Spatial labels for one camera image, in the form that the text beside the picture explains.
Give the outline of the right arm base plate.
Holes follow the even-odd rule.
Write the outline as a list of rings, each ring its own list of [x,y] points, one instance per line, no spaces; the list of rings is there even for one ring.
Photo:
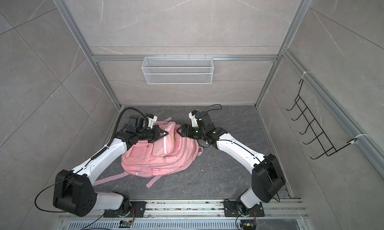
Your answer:
[[[264,217],[265,212],[262,203],[258,203],[252,208],[247,208],[240,201],[223,201],[225,217]]]

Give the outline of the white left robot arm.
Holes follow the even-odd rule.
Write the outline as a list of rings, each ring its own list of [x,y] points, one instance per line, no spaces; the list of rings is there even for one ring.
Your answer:
[[[62,170],[55,178],[53,206],[55,213],[84,217],[92,211],[112,212],[125,217],[133,212],[129,196],[102,193],[93,184],[115,159],[139,141],[154,143],[169,133],[156,125],[157,116],[143,114],[135,108],[124,108],[115,123],[110,140],[92,157],[72,170]]]

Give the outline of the pink student backpack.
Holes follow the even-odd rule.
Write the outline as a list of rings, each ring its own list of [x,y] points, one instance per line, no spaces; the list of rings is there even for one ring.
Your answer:
[[[169,134],[154,143],[139,141],[121,157],[124,172],[93,183],[94,186],[132,175],[150,178],[146,184],[150,188],[164,175],[174,174],[187,169],[203,153],[197,140],[183,138],[177,133],[180,125],[168,118],[155,123]]]

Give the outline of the aluminium mounting rail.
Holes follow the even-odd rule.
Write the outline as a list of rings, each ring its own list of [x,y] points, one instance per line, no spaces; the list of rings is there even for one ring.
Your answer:
[[[144,200],[144,214],[135,215],[135,220],[205,220],[226,219],[223,199],[208,200]],[[259,219],[308,220],[304,204],[299,199],[281,199],[257,205],[264,213]]]

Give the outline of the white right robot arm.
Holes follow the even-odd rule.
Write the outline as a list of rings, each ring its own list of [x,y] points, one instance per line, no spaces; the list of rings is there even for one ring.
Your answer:
[[[227,153],[252,175],[251,187],[236,200],[236,210],[248,216],[253,208],[270,200],[280,200],[279,191],[286,184],[279,160],[272,154],[263,155],[236,140],[227,130],[216,127],[207,111],[189,113],[191,124],[177,129],[181,137],[203,140],[206,144]]]

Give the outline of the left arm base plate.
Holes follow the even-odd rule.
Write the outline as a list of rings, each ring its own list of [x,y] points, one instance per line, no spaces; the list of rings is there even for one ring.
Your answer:
[[[146,210],[147,202],[124,202],[118,210],[106,210],[104,218],[142,218]]]

